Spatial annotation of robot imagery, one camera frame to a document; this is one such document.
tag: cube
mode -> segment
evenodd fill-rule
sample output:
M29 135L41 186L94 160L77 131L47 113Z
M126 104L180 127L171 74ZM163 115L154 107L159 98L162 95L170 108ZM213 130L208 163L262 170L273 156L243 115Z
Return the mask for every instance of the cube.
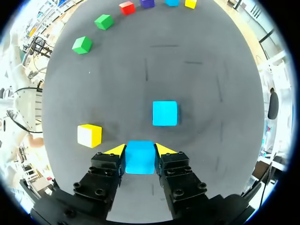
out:
M95 24L99 29L107 30L113 25L114 21L111 15L103 14L95 20Z
M155 148L151 141L129 141L125 148L125 172L153 174Z
M155 7L154 0L140 0L140 4L143 8L152 8Z
M189 8L195 8L197 4L197 0L186 0L184 5Z
M85 54L90 51L92 44L92 41L88 37L81 37L76 39L72 49L78 54Z
M154 126L176 126L178 107L175 101L153 102L152 124Z
M119 4L120 10L124 15L135 13L135 6L132 2L127 1Z
M95 148L102 142L102 127L91 124L77 127L77 142L89 148Z
M165 3L168 6L178 6L180 0L165 0Z

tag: gray table surface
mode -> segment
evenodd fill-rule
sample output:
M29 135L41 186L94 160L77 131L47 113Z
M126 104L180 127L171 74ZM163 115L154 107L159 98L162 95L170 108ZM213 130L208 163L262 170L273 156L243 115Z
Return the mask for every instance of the gray table surface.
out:
M255 166L263 134L263 93L250 49L230 17L213 1L196 9L156 7L123 16L122 0L89 0L72 15L50 58L43 93L43 131L61 189L85 175L91 157L129 140L151 140L183 151L208 197L240 194ZM115 20L108 30L94 21ZM88 36L88 54L72 51ZM152 102L175 100L176 127L152 126ZM103 143L77 143L77 126L103 127ZM156 175L125 174L107 219L171 219Z

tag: white cube face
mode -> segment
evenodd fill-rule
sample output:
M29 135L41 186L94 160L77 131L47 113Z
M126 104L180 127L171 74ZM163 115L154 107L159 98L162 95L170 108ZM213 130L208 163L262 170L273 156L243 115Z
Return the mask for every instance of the white cube face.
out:
M77 142L84 146L92 146L92 130L78 126L77 128Z

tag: blue cube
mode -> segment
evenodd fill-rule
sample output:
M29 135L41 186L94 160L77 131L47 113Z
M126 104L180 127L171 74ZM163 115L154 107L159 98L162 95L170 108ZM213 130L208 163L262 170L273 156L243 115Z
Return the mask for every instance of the blue cube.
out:
M140 0L140 4L143 8L152 8L155 7L154 0Z
M179 0L165 0L165 3L168 6L178 6L179 5Z
M125 172L132 174L153 174L155 162L154 143L150 141L129 141L125 148Z
M176 126L177 108L177 102L175 101L153 102L152 124L154 126Z

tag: cable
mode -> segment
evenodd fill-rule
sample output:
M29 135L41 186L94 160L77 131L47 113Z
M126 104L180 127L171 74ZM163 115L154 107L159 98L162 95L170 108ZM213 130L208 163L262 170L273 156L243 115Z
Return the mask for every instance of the cable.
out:
M9 118L19 127L21 128L22 130L28 132L28 133L33 133L33 134L42 134L43 132L42 131L31 131L31 130L28 130L26 127L24 127L22 124L18 123L17 121L15 121L13 119L13 117L8 113L6 112L7 116L9 116Z
M54 48L53 46L49 45L46 41L45 41L45 43L46 43L46 45L48 45L49 47Z
M272 168L272 167L269 168L267 180L266 180L266 183L265 183L265 185L264 185L264 187L263 187L262 198L261 198L261 203L259 204L259 209L260 209L260 207L261 207L262 204L263 204L263 194L264 194L264 191L265 191L265 189L266 189L266 186L267 186L267 184L268 184L268 182L269 182L269 177L270 177L270 175L271 175L271 168Z
M34 58L35 58L35 56L33 56L33 64L34 64L35 68L37 69L37 71L38 71L39 73L46 74L45 72L42 72L42 71L40 71L40 70L37 68L36 62L35 62Z
M41 88L26 87L26 88L20 88L20 89L16 90L16 91L14 92L14 94L17 93L18 91L21 91L21 90L27 90L27 89L34 89L34 90L39 90L40 92L43 92L43 89L41 89Z

